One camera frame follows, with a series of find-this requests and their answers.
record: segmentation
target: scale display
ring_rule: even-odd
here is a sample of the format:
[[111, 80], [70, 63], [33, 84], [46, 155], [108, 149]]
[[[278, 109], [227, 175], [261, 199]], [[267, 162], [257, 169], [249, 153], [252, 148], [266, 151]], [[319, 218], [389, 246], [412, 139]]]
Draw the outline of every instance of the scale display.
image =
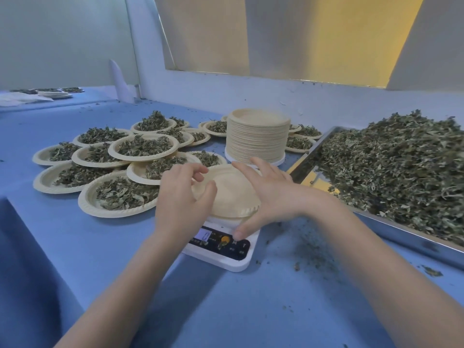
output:
[[238, 261], [245, 259], [250, 249], [247, 239], [237, 242], [230, 234], [206, 226], [202, 226], [189, 243]]

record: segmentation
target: digital scale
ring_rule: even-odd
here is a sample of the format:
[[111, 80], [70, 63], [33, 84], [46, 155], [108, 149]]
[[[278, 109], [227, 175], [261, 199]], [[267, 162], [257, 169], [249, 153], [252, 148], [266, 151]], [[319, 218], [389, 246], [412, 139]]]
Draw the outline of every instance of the digital scale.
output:
[[240, 222], [209, 217], [182, 252], [232, 272], [243, 271], [250, 264], [260, 231], [236, 242], [232, 234]]

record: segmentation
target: left hand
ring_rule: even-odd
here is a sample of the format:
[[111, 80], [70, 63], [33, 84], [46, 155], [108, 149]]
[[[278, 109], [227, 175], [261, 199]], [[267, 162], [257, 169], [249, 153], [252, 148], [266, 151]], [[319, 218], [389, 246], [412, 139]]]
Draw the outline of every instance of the left hand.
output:
[[201, 182], [208, 168], [198, 163], [174, 165], [161, 178], [156, 206], [156, 235], [185, 245], [210, 215], [218, 191], [209, 181], [199, 200], [192, 193], [192, 178]]

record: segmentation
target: stainless steel tray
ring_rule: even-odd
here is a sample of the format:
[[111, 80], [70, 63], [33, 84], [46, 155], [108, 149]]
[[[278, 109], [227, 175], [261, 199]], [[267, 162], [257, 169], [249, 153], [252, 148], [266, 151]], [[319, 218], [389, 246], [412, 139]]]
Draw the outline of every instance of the stainless steel tray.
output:
[[[316, 163], [314, 166], [308, 165], [308, 163], [314, 159], [324, 142], [330, 139], [330, 137], [335, 133], [345, 129], [347, 128], [338, 126], [330, 128], [325, 134], [323, 134], [321, 139], [319, 139], [316, 144], [311, 147], [311, 149], [304, 155], [305, 159], [291, 172], [293, 180], [296, 183], [301, 183], [310, 171], [314, 171], [317, 174], [316, 180], [321, 178], [325, 181], [329, 181], [329, 179], [327, 179], [321, 172], [317, 172]], [[381, 218], [380, 216], [372, 215], [367, 211], [355, 208], [351, 209], [365, 225], [367, 225], [380, 237], [464, 270], [463, 247], [400, 225], [396, 222], [389, 221]]]

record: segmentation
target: hand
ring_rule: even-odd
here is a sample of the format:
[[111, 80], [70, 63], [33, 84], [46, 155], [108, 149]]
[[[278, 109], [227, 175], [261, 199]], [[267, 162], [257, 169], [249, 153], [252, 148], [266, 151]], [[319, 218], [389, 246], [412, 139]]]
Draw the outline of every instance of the hand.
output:
[[218, 191], [216, 183], [210, 181], [199, 200], [192, 193], [192, 177], [201, 182], [208, 168], [198, 163], [174, 165], [161, 178], [156, 206], [156, 234], [178, 240], [183, 246], [201, 228], [210, 215]]
[[287, 172], [257, 157], [250, 160], [259, 168], [262, 177], [244, 163], [233, 162], [232, 165], [250, 181], [261, 200], [261, 206], [235, 229], [233, 238], [236, 241], [247, 238], [271, 222], [285, 221], [305, 214], [312, 194], [311, 188], [293, 183]]

